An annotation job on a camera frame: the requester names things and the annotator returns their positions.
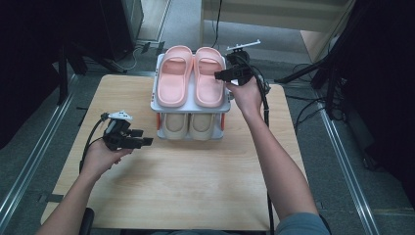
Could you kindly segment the wooden cabinet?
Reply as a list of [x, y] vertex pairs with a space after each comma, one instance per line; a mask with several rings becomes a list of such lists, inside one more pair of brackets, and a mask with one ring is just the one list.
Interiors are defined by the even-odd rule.
[[356, 0], [202, 0], [202, 16], [221, 10], [228, 23], [298, 29], [312, 62], [323, 57], [333, 37], [348, 21]]

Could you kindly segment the person's blue-grey clothing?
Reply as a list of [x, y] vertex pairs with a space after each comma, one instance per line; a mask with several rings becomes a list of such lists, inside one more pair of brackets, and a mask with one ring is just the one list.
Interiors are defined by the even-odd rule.
[[331, 235], [319, 215], [309, 212], [291, 214], [282, 219], [275, 235]]

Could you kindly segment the black curtain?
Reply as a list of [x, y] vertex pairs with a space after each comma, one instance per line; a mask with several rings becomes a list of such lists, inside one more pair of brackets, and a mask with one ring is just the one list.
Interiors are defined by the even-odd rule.
[[371, 136], [367, 156], [415, 209], [415, 0], [356, 0], [352, 18], [343, 91]]
[[59, 88], [59, 49], [74, 42], [75, 19], [87, 2], [0, 0], [0, 150]]

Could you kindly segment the metal floor rail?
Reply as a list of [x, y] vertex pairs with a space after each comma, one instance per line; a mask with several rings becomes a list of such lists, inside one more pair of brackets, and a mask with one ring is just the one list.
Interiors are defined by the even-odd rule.
[[354, 207], [357, 211], [365, 234], [381, 235], [374, 214], [372, 213], [366, 196], [348, 159], [348, 154], [335, 124], [330, 120], [324, 110], [321, 111], [321, 118], [333, 146], [336, 158], [339, 162], [340, 169], [346, 182], [347, 189], [351, 195]]
[[46, 127], [41, 132], [39, 140], [28, 155], [22, 170], [20, 171], [16, 181], [11, 187], [0, 206], [0, 233], [6, 229], [13, 213], [15, 212], [23, 194], [28, 187], [34, 173], [36, 172], [43, 156], [52, 141], [64, 115], [66, 114], [69, 105], [73, 98], [74, 89], [77, 87], [79, 78], [73, 75], [69, 80], [69, 95], [64, 99], [63, 103], [59, 105], [49, 118]]

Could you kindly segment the black chair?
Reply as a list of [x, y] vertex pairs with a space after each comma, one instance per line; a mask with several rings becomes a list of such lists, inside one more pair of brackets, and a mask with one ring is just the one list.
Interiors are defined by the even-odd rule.
[[78, 235], [90, 235], [94, 217], [94, 211], [90, 208], [86, 208], [81, 221], [81, 226]]

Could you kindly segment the cream clog shoe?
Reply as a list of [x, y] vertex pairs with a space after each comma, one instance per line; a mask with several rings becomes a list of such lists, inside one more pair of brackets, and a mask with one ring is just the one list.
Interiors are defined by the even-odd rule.
[[214, 114], [191, 115], [189, 133], [195, 140], [207, 141], [214, 130]]
[[188, 115], [165, 114], [162, 121], [162, 129], [167, 139], [184, 139], [188, 132]]

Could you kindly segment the pink slipper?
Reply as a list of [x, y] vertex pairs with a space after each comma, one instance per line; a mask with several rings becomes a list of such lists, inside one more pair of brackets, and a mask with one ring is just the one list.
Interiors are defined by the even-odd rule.
[[206, 108], [219, 107], [224, 97], [224, 82], [215, 78], [215, 73], [223, 71], [225, 63], [221, 54], [214, 48], [199, 48], [194, 57], [195, 102]]
[[173, 46], [165, 52], [157, 87], [160, 105], [176, 108], [186, 103], [192, 68], [193, 53], [187, 46]]

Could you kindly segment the black tripod stand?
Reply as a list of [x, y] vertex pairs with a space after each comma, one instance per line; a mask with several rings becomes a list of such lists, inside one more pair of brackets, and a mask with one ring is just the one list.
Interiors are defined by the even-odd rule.
[[325, 82], [328, 82], [324, 110], [330, 119], [335, 117], [333, 113], [335, 108], [335, 87], [340, 79], [340, 63], [346, 54], [349, 41], [353, 37], [353, 32], [364, 15], [363, 9], [355, 7], [355, 4], [359, 1], [352, 0], [351, 4], [347, 7], [346, 12], [339, 22], [339, 26], [343, 31], [338, 35], [336, 41], [327, 47], [328, 52], [321, 60], [284, 78], [275, 79], [276, 83], [287, 84], [303, 75], [316, 71], [310, 84], [313, 89], [320, 89]]

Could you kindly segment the black metal stand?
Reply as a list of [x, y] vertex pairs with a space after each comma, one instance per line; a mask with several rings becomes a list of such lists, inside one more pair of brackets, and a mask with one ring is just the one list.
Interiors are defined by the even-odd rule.
[[62, 105], [69, 95], [68, 65], [76, 74], [86, 74], [87, 66], [82, 57], [82, 47], [68, 42], [59, 49], [58, 74], [60, 77], [60, 94], [58, 105]]

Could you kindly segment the grey two-tier shoe rack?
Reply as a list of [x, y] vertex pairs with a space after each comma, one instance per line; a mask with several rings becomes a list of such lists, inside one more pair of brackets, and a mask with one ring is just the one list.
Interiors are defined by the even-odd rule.
[[156, 66], [156, 75], [153, 84], [152, 98], [151, 98], [151, 109], [157, 114], [157, 135], [160, 139], [166, 139], [164, 134], [164, 129], [162, 125], [162, 119], [165, 114], [214, 114], [214, 125], [213, 133], [210, 137], [211, 140], [219, 140], [224, 136], [224, 118], [225, 114], [228, 113], [231, 109], [229, 90], [224, 89], [223, 102], [220, 106], [215, 108], [207, 108], [199, 106], [195, 98], [196, 84], [194, 73], [191, 72], [190, 80], [188, 83], [187, 89], [187, 98], [186, 102], [180, 107], [166, 107], [159, 103], [158, 99], [158, 87], [159, 87], [159, 77], [161, 74], [161, 62], [164, 57], [164, 54], [158, 55], [157, 66]]

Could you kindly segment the person's right hand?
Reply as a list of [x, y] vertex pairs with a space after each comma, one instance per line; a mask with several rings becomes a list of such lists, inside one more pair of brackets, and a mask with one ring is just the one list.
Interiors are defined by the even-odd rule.
[[228, 82], [226, 87], [233, 94], [236, 104], [246, 120], [260, 118], [261, 97], [254, 78], [242, 86]]

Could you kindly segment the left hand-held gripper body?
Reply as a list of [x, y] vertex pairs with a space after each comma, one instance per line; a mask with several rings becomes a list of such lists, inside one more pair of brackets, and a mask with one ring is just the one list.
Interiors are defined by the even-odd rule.
[[129, 128], [130, 121], [133, 117], [126, 111], [119, 111], [109, 114], [110, 122], [104, 131], [103, 140], [106, 146], [111, 150], [117, 149], [135, 149], [136, 140], [131, 137], [132, 130]]

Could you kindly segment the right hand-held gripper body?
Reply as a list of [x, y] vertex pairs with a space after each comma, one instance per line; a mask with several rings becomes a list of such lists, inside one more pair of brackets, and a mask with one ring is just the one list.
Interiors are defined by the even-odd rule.
[[236, 44], [233, 47], [228, 47], [228, 54], [226, 60], [230, 64], [226, 72], [225, 80], [230, 82], [237, 80], [239, 85], [244, 85], [250, 81], [255, 75], [254, 68], [250, 64], [250, 55], [244, 50], [245, 47], [255, 46], [260, 43], [260, 40], [246, 43]]

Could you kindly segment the black cabinet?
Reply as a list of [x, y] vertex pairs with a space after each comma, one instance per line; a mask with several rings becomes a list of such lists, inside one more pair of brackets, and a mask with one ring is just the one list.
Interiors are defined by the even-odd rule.
[[99, 0], [108, 38], [108, 58], [119, 61], [136, 46], [144, 20], [141, 0]]

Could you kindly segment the person's left hand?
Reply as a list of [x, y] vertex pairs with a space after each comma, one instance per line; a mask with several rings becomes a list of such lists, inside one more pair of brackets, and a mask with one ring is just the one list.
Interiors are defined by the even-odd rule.
[[98, 180], [104, 172], [113, 165], [117, 165], [124, 156], [132, 152], [132, 149], [112, 151], [103, 140], [97, 140], [88, 148], [80, 176]]

